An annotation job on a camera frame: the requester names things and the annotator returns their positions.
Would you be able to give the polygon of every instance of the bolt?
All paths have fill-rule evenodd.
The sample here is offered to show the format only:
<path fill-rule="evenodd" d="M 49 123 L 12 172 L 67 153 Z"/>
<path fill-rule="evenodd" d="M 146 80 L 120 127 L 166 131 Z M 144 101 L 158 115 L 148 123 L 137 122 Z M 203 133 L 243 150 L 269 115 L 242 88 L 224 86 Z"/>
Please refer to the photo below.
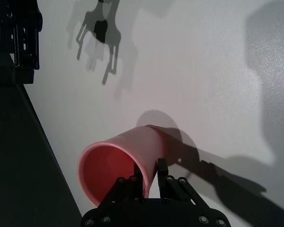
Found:
<path fill-rule="evenodd" d="M 185 183 L 186 182 L 186 180 L 183 179 L 183 178 L 181 178 L 179 181 L 180 181 L 180 183 Z"/>
<path fill-rule="evenodd" d="M 217 223 L 219 226 L 226 226 L 226 223 L 223 220 L 217 220 Z"/>
<path fill-rule="evenodd" d="M 204 223 L 204 224 L 207 224 L 209 222 L 208 218 L 205 217 L 205 216 L 200 216 L 199 217 L 199 221 Z"/>
<path fill-rule="evenodd" d="M 118 179 L 117 179 L 117 181 L 119 182 L 119 183 L 123 183 L 124 182 L 124 178 L 123 177 L 119 177 Z"/>
<path fill-rule="evenodd" d="M 131 177 L 129 178 L 129 180 L 130 180 L 130 181 L 136 181 L 136 180 L 137 180 L 137 177 L 136 177 L 136 176 L 131 176 Z"/>
<path fill-rule="evenodd" d="M 85 223 L 84 223 L 85 226 L 92 226 L 93 224 L 94 224 L 93 219 L 88 219 L 88 220 L 86 220 Z"/>
<path fill-rule="evenodd" d="M 171 176 L 167 176 L 166 179 L 167 179 L 168 181 L 172 181 L 172 180 L 173 180 L 173 178 L 172 178 Z"/>
<path fill-rule="evenodd" d="M 108 216 L 105 216 L 104 218 L 102 218 L 102 222 L 108 223 L 108 222 L 110 222 L 110 218 Z"/>
<path fill-rule="evenodd" d="M 140 204 L 144 204 L 145 203 L 145 199 L 139 199 Z"/>

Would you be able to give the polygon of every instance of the dark floor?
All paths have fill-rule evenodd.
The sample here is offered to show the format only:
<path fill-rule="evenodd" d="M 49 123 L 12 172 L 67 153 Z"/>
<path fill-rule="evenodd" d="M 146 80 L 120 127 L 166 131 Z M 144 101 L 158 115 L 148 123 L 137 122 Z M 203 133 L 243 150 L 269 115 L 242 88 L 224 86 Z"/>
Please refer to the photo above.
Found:
<path fill-rule="evenodd" d="M 78 227 L 80 219 L 24 87 L 0 86 L 0 227 Z"/>

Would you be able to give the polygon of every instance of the white surface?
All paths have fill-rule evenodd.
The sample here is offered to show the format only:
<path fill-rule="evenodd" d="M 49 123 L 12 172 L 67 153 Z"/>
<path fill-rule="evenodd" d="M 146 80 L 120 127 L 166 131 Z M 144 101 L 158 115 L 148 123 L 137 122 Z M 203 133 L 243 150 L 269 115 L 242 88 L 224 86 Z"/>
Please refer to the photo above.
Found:
<path fill-rule="evenodd" d="M 208 153 L 202 159 L 257 182 L 284 209 L 284 1 L 122 0 L 117 73 L 105 86 L 107 46 L 88 70 L 89 33 L 76 59 L 75 38 L 96 2 L 39 1 L 40 70 L 26 85 L 81 213 L 92 208 L 76 175 L 81 151 L 147 123 L 178 127 L 190 137 L 184 142 Z M 188 170 L 173 165 L 170 172 Z M 210 184 L 189 181 L 232 226 L 248 226 Z"/>

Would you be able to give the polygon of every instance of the black metal bracket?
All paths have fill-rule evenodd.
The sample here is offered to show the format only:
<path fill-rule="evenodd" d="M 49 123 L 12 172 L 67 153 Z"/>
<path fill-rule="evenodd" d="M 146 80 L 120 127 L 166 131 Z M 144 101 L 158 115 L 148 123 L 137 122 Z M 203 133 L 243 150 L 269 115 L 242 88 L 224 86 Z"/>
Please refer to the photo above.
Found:
<path fill-rule="evenodd" d="M 40 67 L 42 23 L 36 0 L 0 0 L 0 67 L 14 68 L 16 83 L 32 83 L 34 70 Z M 10 54 L 14 55 L 12 65 L 6 62 Z"/>
<path fill-rule="evenodd" d="M 83 216 L 81 226 L 231 227 L 226 216 L 211 209 L 186 178 L 169 175 L 165 159 L 158 159 L 158 184 L 160 198 L 143 198 L 142 174 L 135 165 L 134 175 L 119 177 L 99 207 Z"/>

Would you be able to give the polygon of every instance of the cup rim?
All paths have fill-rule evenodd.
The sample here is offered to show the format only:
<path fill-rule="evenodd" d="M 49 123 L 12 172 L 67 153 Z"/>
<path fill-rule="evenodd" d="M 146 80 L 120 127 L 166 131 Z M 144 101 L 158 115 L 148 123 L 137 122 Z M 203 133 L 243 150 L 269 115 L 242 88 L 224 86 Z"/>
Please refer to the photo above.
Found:
<path fill-rule="evenodd" d="M 90 191 L 88 190 L 88 187 L 84 181 L 83 178 L 83 165 L 82 162 L 85 160 L 85 158 L 87 157 L 87 155 L 92 152 L 94 149 L 98 148 L 98 147 L 103 147 L 103 146 L 109 146 L 109 147 L 114 147 L 117 148 L 121 151 L 123 151 L 125 154 L 127 154 L 139 167 L 142 176 L 143 176 L 143 197 L 144 198 L 148 198 L 149 196 L 149 187 L 150 187 L 150 181 L 149 181 L 149 176 L 147 173 L 146 168 L 138 161 L 137 158 L 135 158 L 132 153 L 128 150 L 126 150 L 125 148 L 123 148 L 122 146 L 116 145 L 114 143 L 111 142 L 106 142 L 106 141 L 100 141 L 100 142 L 96 142 L 93 144 L 88 145 L 83 152 L 80 155 L 79 161 L 78 161 L 78 168 L 77 168 L 77 175 L 78 175 L 78 179 L 81 185 L 82 190 L 85 193 L 85 196 L 88 198 L 88 200 L 95 206 L 97 207 L 101 201 L 98 201 L 93 195 L 92 193 L 90 193 Z"/>

